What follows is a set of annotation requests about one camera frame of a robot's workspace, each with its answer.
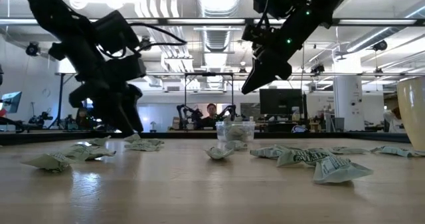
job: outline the computer monitor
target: computer monitor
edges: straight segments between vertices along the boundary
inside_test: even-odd
[[[260,113],[272,115],[303,114],[300,89],[260,89]]]
[[[4,94],[1,97],[2,107],[6,109],[8,114],[14,114],[18,112],[19,102],[21,101],[22,92],[13,92],[10,94]]]

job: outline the table surface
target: table surface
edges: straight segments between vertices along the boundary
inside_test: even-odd
[[[373,175],[316,185],[314,168],[276,168],[275,160],[236,152],[214,162],[215,140],[165,140],[158,152],[107,148],[111,158],[73,164],[58,174],[20,164],[76,141],[0,148],[2,223],[425,223],[425,158],[345,156]],[[350,139],[255,140],[250,149],[407,144]]]

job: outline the clear plastic container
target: clear plastic container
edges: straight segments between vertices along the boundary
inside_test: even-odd
[[[254,139],[255,122],[216,122],[215,126],[219,141],[251,142]]]

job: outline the beige mug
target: beige mug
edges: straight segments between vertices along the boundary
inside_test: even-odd
[[[411,78],[397,84],[398,107],[404,129],[419,152],[425,152],[425,77]]]

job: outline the pillar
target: pillar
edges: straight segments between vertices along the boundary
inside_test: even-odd
[[[333,70],[337,73],[360,73],[361,61],[356,54],[345,60],[335,60]],[[335,117],[344,118],[344,130],[365,130],[362,82],[360,76],[336,76],[333,81]]]

